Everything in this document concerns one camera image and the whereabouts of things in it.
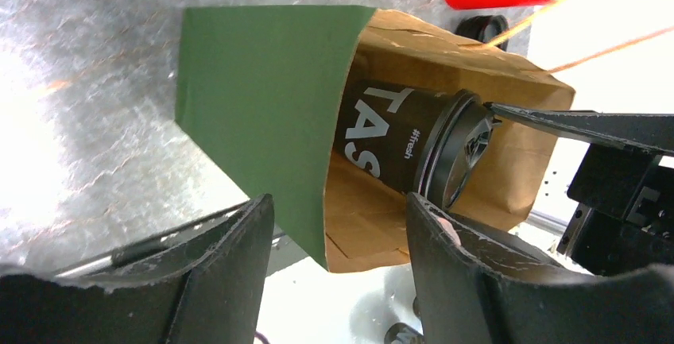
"brown paper bag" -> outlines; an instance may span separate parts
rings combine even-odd
[[[405,263],[404,196],[331,153],[347,80],[465,88],[527,108],[567,110],[573,99],[569,86],[525,58],[469,44],[394,10],[188,9],[176,120],[244,192],[271,193],[278,225],[330,271]],[[517,225],[554,144],[552,135],[505,121],[452,211],[503,230]]]
[[[347,86],[359,79],[453,94],[463,88],[484,101],[567,110],[574,91],[528,62],[417,18],[377,11],[363,30]],[[531,211],[556,138],[505,121],[452,212],[502,230]],[[405,197],[333,151],[325,191],[327,263],[351,272],[405,263]]]

